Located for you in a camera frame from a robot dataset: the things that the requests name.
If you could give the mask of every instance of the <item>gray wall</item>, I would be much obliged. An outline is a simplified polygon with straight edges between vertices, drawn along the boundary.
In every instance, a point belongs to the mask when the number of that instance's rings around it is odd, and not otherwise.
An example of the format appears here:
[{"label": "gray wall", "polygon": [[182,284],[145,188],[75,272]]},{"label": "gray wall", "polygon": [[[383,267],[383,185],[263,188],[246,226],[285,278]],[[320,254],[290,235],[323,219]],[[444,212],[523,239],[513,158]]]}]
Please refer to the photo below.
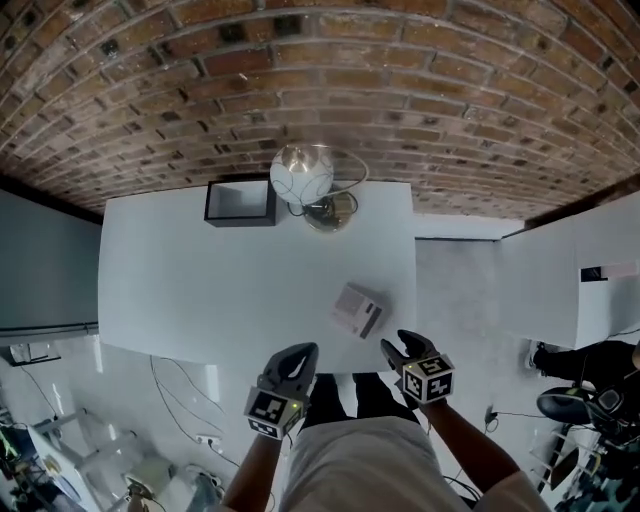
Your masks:
[{"label": "gray wall", "polygon": [[100,232],[0,190],[0,328],[96,322]]}]

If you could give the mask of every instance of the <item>leg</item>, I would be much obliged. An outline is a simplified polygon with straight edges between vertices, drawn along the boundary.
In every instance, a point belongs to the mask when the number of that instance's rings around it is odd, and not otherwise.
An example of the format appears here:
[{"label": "leg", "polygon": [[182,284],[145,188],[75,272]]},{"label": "leg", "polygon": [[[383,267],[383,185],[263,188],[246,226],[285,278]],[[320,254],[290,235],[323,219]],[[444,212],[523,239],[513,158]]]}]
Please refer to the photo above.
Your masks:
[{"label": "leg", "polygon": [[342,408],[338,385],[333,375],[328,373],[318,375],[309,400],[309,411],[300,430],[323,423],[351,419]]},{"label": "leg", "polygon": [[353,380],[358,397],[358,418],[397,416],[418,423],[415,414],[395,401],[391,390],[377,373],[356,373]]}]

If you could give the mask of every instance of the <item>metal lamp base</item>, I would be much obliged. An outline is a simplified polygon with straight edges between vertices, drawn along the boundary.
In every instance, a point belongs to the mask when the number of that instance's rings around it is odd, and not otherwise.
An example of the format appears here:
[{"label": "metal lamp base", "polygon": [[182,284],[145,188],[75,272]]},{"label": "metal lamp base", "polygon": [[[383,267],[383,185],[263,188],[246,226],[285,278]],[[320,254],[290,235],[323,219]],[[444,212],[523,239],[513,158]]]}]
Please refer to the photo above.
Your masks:
[{"label": "metal lamp base", "polygon": [[349,223],[356,209],[355,200],[346,192],[323,197],[316,203],[302,207],[307,223],[323,233],[340,231]]}]

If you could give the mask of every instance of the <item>black box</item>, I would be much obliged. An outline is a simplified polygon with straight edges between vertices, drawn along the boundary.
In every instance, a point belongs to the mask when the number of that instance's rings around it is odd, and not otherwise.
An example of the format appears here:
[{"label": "black box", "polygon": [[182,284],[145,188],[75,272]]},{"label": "black box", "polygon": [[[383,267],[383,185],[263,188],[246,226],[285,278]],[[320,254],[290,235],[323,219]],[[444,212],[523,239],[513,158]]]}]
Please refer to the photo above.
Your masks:
[{"label": "black box", "polygon": [[268,174],[222,176],[207,187],[204,220],[218,228],[276,225],[276,193]]}]

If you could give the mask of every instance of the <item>wall outlet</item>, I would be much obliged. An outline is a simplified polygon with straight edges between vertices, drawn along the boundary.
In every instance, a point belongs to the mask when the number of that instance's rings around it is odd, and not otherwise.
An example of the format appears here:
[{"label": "wall outlet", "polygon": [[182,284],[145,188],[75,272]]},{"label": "wall outlet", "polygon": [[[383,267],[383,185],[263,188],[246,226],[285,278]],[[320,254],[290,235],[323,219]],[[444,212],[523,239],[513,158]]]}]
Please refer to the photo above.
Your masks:
[{"label": "wall outlet", "polygon": [[204,445],[208,445],[209,442],[211,442],[211,447],[215,449],[222,444],[222,438],[220,436],[212,436],[209,434],[196,434],[196,441]]}]

